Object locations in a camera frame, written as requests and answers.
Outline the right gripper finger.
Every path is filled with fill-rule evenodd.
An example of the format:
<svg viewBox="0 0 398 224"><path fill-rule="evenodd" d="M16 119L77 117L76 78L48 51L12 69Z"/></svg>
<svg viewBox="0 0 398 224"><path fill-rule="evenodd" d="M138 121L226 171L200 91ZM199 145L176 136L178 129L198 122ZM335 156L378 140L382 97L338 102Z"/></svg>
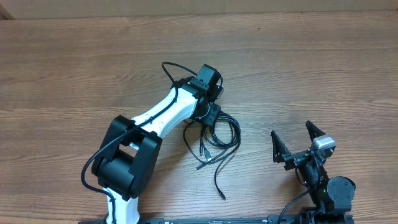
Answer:
<svg viewBox="0 0 398 224"><path fill-rule="evenodd" d="M285 157L291 155L290 151L274 130L271 131L271 138L273 145L273 162L285 162Z"/></svg>
<svg viewBox="0 0 398 224"><path fill-rule="evenodd" d="M307 120L305 125L311 140L326 134L321 129L317 128L310 120Z"/></svg>

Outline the black USB cable long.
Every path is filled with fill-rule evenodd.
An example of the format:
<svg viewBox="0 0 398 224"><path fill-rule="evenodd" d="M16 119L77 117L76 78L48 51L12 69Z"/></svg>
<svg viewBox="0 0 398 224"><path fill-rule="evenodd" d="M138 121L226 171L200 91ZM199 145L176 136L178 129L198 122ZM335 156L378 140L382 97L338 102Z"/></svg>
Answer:
<svg viewBox="0 0 398 224"><path fill-rule="evenodd" d="M186 123L186 126L183 129L182 137L188 151L200 163L200 165L196 167L196 170L200 170L205 166L209 166L212 164L218 164L213 174L213 181L219 196L223 200L226 200L225 194L218 186L217 176L219 171L222 169L221 166L226 165L226 160L230 159L231 156L238 151L242 143L241 127L238 120L232 117L230 114L221 111L214 125L207 126L205 124L201 124L200 137L199 137L199 154L201 156L204 155L205 160L200 159L194 153L193 149L191 148L187 140L187 129L193 126L194 124L199 124L199 122L194 120L192 120L191 122L187 121L184 122ZM218 122L223 122L228 124L231 134L231 139L229 141L224 142L217 136L216 124Z"/></svg>

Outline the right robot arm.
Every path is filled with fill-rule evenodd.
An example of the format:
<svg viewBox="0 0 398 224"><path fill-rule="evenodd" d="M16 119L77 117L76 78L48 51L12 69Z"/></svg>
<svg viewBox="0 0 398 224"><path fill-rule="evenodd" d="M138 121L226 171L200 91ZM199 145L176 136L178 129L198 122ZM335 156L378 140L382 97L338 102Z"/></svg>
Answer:
<svg viewBox="0 0 398 224"><path fill-rule="evenodd" d="M335 140L311 121L306 121L311 145L306 150L291 153L275 131L271 131L273 161L284 163L285 170L294 170L299 183L306 191L291 200L276 217L268 216L276 223L353 223L347 213L352 209L356 184L344 176L330 178L324 168L326 160L335 151ZM298 200L309 195L313 206L304 207L297 215L286 211Z"/></svg>

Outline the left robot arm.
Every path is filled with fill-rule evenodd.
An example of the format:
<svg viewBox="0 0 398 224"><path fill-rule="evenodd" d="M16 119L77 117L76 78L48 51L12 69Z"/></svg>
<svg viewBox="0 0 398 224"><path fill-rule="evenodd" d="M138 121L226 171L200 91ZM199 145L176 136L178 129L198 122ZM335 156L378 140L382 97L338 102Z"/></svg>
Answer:
<svg viewBox="0 0 398 224"><path fill-rule="evenodd" d="M222 91L221 74L204 64L198 73L172 80L168 95L149 111L112 120L99 150L85 164L98 179L97 192L108 199L103 223L139 222L138 198L153 175L163 138L185 119L214 124L220 113L215 100Z"/></svg>

